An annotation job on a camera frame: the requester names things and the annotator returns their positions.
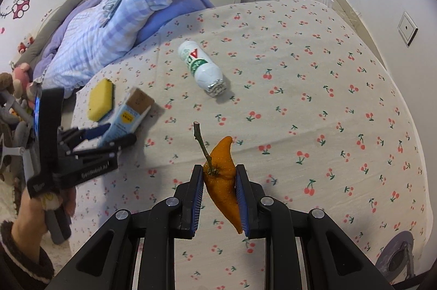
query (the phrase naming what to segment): fruit stem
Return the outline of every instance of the fruit stem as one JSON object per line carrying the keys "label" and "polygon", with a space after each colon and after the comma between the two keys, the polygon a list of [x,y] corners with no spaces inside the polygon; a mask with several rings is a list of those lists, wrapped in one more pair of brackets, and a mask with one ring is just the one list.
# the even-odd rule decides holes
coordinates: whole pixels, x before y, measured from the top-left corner
{"label": "fruit stem", "polygon": [[217,171],[212,167],[212,158],[209,155],[208,151],[206,150],[205,144],[203,143],[202,135],[200,133],[200,123],[194,121],[193,127],[194,127],[194,138],[199,143],[200,148],[202,149],[202,152],[205,155],[206,161],[208,163],[208,174],[213,176],[217,174]]}

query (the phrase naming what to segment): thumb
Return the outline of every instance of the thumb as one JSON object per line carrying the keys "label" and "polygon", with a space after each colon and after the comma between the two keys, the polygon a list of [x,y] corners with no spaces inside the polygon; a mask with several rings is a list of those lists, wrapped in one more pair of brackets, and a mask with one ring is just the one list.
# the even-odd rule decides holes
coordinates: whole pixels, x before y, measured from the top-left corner
{"label": "thumb", "polygon": [[56,210],[62,205],[62,197],[52,192],[45,193],[39,198],[41,200],[42,209],[44,211]]}

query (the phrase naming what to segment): yellow sponge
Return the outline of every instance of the yellow sponge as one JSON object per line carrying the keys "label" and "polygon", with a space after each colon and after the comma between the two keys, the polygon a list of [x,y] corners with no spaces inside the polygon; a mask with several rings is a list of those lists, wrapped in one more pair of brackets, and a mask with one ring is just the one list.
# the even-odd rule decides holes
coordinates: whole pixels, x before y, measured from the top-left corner
{"label": "yellow sponge", "polygon": [[112,110],[113,86],[109,79],[104,79],[91,89],[88,103],[88,118],[91,121],[98,122]]}

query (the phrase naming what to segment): white bottle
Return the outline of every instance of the white bottle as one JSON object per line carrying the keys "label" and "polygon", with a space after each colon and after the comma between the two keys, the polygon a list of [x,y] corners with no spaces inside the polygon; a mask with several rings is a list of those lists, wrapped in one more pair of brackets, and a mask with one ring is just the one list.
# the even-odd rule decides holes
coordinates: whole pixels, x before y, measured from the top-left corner
{"label": "white bottle", "polygon": [[178,49],[179,57],[185,62],[196,83],[209,96],[215,97],[226,90],[221,69],[195,41],[185,41]]}

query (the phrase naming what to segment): metal pivot bolt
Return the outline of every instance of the metal pivot bolt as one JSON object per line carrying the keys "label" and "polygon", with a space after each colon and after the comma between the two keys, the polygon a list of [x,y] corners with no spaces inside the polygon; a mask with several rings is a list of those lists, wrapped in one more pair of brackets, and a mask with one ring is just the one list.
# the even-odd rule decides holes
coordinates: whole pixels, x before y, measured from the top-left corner
{"label": "metal pivot bolt", "polygon": [[311,211],[311,215],[313,215],[315,218],[323,218],[325,216],[325,212],[321,209],[314,209]]}
{"label": "metal pivot bolt", "polygon": [[175,197],[171,197],[168,198],[165,203],[167,204],[167,206],[176,206],[177,204],[179,204],[179,199],[175,198]]}
{"label": "metal pivot bolt", "polygon": [[269,196],[265,196],[261,199],[261,204],[263,204],[265,206],[273,205],[273,203],[274,203],[274,200]]}
{"label": "metal pivot bolt", "polygon": [[129,216],[129,213],[126,210],[120,210],[115,214],[118,220],[124,220],[127,216]]}

